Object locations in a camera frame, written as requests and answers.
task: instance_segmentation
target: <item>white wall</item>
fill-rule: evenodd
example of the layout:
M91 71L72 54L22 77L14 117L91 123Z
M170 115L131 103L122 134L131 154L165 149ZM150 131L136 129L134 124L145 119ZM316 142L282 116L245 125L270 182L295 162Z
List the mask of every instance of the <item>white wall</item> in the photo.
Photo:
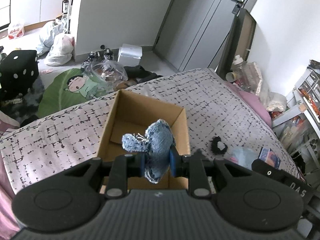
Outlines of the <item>white wall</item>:
M309 65L320 61L320 0L258 0L248 61L256 61L271 91L287 95Z
M153 46L170 1L74 0L70 30L76 37L75 54L102 44L111 49L123 43Z

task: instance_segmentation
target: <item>white box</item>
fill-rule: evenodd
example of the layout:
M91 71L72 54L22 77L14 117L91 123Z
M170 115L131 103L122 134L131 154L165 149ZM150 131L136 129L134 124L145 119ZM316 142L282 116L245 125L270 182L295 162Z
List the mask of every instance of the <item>white box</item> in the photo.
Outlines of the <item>white box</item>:
M123 44L119 48L118 62L123 66L135 67L142 57L142 47Z

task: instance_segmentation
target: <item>green leaf rug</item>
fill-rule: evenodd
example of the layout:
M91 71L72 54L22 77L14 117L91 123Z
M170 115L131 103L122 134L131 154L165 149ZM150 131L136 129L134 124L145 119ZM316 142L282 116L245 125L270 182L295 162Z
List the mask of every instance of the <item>green leaf rug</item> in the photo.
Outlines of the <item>green leaf rug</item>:
M98 83L83 77L80 69L72 68L59 74L45 90L37 116L42 118L104 95L106 92Z

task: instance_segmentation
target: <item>pink fabric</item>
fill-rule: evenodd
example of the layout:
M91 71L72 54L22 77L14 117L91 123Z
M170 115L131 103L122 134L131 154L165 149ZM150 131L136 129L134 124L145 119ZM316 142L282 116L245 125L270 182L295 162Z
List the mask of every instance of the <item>pink fabric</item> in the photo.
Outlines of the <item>pink fabric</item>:
M11 209L14 197L7 173L4 168L3 159L0 159L0 240L13 237L20 229Z
M244 102L246 102L260 117L265 123L271 128L272 127L272 120L269 112L263 107L262 103L260 102L259 98L252 94L245 91L239 90L236 86L229 82L225 82L228 87L235 92L239 97L242 98Z

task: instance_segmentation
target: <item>cartoon face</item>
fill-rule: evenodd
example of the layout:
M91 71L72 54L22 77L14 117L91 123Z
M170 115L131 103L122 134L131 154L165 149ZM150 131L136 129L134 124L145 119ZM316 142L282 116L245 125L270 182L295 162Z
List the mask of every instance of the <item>cartoon face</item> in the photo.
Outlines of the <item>cartoon face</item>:
M69 86L69 91L70 92L78 91L80 88L84 86L86 80L87 79L82 75L71 77L67 83L67 85Z

